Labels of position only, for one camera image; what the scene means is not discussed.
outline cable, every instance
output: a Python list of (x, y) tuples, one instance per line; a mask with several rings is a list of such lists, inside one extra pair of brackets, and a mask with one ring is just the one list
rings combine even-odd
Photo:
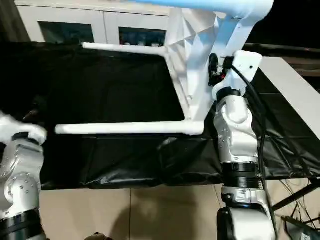
[[(293, 195), (293, 191), (284, 183), (282, 182), (281, 180), (279, 180), (280, 183), (282, 183), (282, 185), (286, 188), (286, 190), (291, 194)], [(298, 202), (298, 200), (295, 200), (296, 204), (298, 205), (299, 207), (299, 215), (300, 215), (300, 221), (302, 221), (302, 216), (301, 216), (301, 208), (300, 208), (300, 205), (301, 205), (301, 202)]]
[(232, 64), (231, 64), (230, 68), (232, 70), (234, 70), (239, 75), (239, 77), (244, 81), (244, 83), (248, 87), (248, 91), (249, 91), (250, 95), (254, 98), (254, 101), (259, 106), (259, 111), (256, 110), (256, 113), (259, 114), (260, 118), (261, 118), (261, 129), (262, 129), (260, 147), (258, 150), (259, 171), (262, 175), (262, 177), (261, 177), (262, 188), (263, 188), (265, 195), (266, 195), (266, 200), (267, 200), (267, 204), (269, 207), (270, 216), (271, 216), (271, 220), (272, 220), (272, 224), (273, 224), (273, 228), (274, 228), (274, 234), (275, 234), (276, 239), (278, 239), (278, 231), (277, 231), (275, 212), (273, 210), (273, 206), (271, 203), (271, 197), (270, 197), (270, 194), (269, 194), (269, 191), (267, 188), (266, 173), (265, 173), (264, 146), (265, 146), (265, 139), (266, 139), (266, 132), (267, 132), (266, 108), (265, 108), (261, 98), (259, 97), (259, 94), (255, 90), (255, 88), (252, 86), (252, 84), (247, 80), (247, 78)]
[[(287, 191), (288, 191), (291, 195), (294, 194), (294, 191), (293, 191), (293, 189), (291, 188), (291, 186), (289, 185), (289, 183), (287, 182), (287, 180), (285, 180), (285, 182), (286, 182), (287, 185), (286, 185), (284, 182), (282, 182), (281, 180), (279, 180), (279, 181), (280, 181), (280, 183), (283, 184), (283, 186), (287, 189)], [(307, 206), (306, 206), (306, 202), (305, 202), (305, 197), (303, 196), (303, 204), (302, 204), (300, 201), (298, 201), (298, 200), (295, 200), (295, 201), (296, 201), (297, 204), (299, 203), (299, 205), (302, 207), (302, 209), (304, 210), (304, 212), (305, 212), (306, 216), (309, 218), (309, 220), (312, 220), (311, 217), (310, 217), (310, 214), (309, 214), (309, 212), (308, 212), (308, 210), (307, 210)], [(312, 223), (313, 227), (316, 229), (317, 227), (316, 227), (315, 223), (314, 223), (314, 222), (311, 222), (311, 223)]]

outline white cabinet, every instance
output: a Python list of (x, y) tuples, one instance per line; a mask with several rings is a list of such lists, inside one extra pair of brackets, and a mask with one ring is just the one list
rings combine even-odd
[(108, 0), (16, 0), (33, 42), (162, 46), (169, 8)]
[(102, 11), (18, 6), (28, 35), (33, 42), (107, 43)]

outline glass cabinet door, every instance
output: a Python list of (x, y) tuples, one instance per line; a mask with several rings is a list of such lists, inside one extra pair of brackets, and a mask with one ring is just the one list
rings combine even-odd
[(44, 41), (52, 44), (94, 43), (90, 24), (39, 21)]
[(165, 30), (119, 27), (120, 45), (162, 47), (165, 39)]
[(102, 11), (33, 6), (18, 10), (33, 42), (107, 43)]
[(161, 47), (165, 44), (169, 16), (104, 13), (109, 44)]

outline tile floor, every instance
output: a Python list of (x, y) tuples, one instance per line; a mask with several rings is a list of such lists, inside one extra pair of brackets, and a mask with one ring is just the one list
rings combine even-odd
[[(274, 203), (290, 195), (281, 182), (267, 183)], [(308, 180), (288, 183), (297, 191)], [(220, 194), (221, 185), (42, 191), (40, 212), (51, 240), (83, 240), (96, 232), (113, 240), (214, 240), (216, 215), (223, 206)], [(319, 216), (319, 199), (320, 190), (305, 197), (312, 218)], [(276, 212), (280, 240), (289, 238), (278, 216), (291, 215), (294, 207), (292, 203)]]

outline black tablecloth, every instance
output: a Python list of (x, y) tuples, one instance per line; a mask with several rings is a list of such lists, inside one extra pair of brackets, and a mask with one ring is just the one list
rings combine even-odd
[[(57, 124), (183, 120), (163, 58), (46, 43), (3, 44), (0, 53), (0, 109), (48, 130), (44, 189), (222, 182), (215, 106), (200, 136), (54, 134)], [(319, 176), (318, 138), (260, 70), (253, 85), (267, 107), (267, 178)]]

